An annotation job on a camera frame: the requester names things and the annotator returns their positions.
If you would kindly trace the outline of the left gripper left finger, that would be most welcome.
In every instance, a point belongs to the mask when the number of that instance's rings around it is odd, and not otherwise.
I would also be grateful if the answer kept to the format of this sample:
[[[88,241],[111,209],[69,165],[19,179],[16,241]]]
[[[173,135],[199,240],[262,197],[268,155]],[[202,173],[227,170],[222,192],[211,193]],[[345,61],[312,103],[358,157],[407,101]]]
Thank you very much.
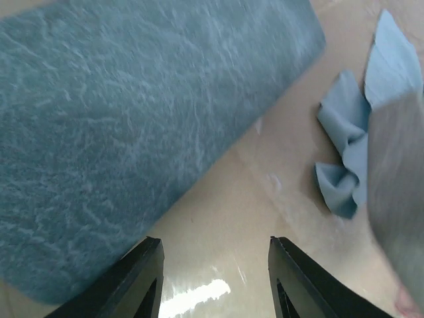
[[[84,292],[47,316],[157,317],[163,287],[164,249],[147,237]]]

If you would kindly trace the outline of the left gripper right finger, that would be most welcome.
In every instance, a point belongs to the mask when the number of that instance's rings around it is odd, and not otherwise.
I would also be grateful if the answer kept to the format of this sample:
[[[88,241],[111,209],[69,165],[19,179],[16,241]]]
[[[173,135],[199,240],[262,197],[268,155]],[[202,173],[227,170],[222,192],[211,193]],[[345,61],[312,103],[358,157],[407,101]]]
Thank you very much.
[[[268,270],[276,317],[385,317],[286,237],[271,237]]]

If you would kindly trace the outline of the grey glasses case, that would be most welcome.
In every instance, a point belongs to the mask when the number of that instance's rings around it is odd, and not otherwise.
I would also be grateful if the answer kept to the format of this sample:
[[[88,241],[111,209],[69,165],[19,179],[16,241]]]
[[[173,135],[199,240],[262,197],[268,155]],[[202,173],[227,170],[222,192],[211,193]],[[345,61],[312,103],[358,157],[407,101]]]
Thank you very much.
[[[403,290],[423,310],[423,92],[373,110],[368,131],[370,228]]]

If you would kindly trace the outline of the light blue cleaning cloth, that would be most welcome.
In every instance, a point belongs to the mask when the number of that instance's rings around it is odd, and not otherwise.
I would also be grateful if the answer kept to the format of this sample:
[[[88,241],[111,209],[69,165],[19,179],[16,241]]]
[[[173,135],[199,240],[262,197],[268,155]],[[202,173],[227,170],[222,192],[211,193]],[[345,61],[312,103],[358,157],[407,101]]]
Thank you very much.
[[[360,90],[350,70],[342,71],[321,100],[317,119],[342,165],[317,162],[317,186],[330,212],[351,219],[367,198],[368,120],[373,110],[412,91],[423,91],[415,47],[387,10],[382,10]]]

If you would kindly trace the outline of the blue glasses case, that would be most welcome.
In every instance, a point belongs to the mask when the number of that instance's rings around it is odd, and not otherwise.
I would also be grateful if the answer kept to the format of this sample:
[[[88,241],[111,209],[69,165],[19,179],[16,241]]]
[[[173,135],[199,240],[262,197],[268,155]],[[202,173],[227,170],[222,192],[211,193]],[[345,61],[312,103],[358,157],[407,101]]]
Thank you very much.
[[[55,1],[1,20],[1,279],[61,304],[314,62],[308,1]]]

